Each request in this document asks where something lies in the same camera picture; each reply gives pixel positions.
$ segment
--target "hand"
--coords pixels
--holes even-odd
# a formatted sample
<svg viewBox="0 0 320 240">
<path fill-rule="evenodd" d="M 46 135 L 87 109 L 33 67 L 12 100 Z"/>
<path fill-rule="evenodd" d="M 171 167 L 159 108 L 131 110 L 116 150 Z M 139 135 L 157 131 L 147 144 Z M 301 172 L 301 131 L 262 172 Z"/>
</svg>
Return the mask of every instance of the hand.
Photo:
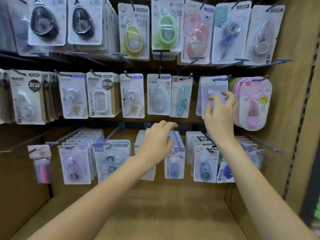
<svg viewBox="0 0 320 240">
<path fill-rule="evenodd" d="M 210 104 L 204 112 L 204 123 L 212 140 L 218 145 L 235 140 L 233 132 L 234 124 L 234 106 L 236 98 L 232 92 L 224 91 L 222 95 L 227 96 L 226 104 L 222 104 L 219 96 L 211 96 L 209 100 L 214 100 L 214 110 Z"/>
<path fill-rule="evenodd" d="M 174 127 L 178 127 L 178 125 L 162 120 L 146 130 L 146 135 L 136 155 L 146 160 L 149 169 L 172 152 L 174 140 L 168 135 Z"/>
</svg>

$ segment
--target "black correction tape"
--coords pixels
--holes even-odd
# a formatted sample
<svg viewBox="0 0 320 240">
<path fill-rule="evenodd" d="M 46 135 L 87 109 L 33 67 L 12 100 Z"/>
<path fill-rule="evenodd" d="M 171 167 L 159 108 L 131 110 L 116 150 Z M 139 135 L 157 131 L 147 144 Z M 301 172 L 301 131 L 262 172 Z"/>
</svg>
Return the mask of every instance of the black correction tape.
<svg viewBox="0 0 320 240">
<path fill-rule="evenodd" d="M 30 28 L 34 34 L 42 38 L 55 39 L 58 35 L 58 24 L 54 15 L 43 4 L 42 0 L 34 1 Z"/>
<path fill-rule="evenodd" d="M 73 31 L 83 39 L 90 39 L 94 35 L 94 26 L 88 11 L 75 0 L 72 14 Z"/>
</svg>

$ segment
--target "yellow sticker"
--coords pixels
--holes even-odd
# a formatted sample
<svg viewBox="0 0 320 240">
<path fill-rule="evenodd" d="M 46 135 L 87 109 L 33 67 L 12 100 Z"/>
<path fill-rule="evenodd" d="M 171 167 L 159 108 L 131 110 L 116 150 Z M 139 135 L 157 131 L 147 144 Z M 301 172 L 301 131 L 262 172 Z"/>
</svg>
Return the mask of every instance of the yellow sticker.
<svg viewBox="0 0 320 240">
<path fill-rule="evenodd" d="M 268 98 L 267 97 L 261 97 L 260 98 L 260 103 L 261 104 L 267 104 L 268 103 Z"/>
</svg>

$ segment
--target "red correction tape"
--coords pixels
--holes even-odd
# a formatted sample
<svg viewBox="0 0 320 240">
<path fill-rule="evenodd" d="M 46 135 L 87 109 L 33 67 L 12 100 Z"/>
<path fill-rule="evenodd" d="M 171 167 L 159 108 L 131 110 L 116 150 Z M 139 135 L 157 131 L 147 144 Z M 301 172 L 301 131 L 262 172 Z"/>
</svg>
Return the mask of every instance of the red correction tape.
<svg viewBox="0 0 320 240">
<path fill-rule="evenodd" d="M 189 57 L 203 56 L 206 52 L 206 45 L 209 35 L 209 16 L 201 16 L 196 11 L 188 12 L 184 17 L 184 30 L 186 36 L 189 36 L 191 41 L 186 45 L 186 50 Z"/>
<path fill-rule="evenodd" d="M 258 101 L 250 100 L 250 108 L 248 114 L 248 126 L 250 128 L 257 128 L 259 123 L 259 106 Z"/>
</svg>

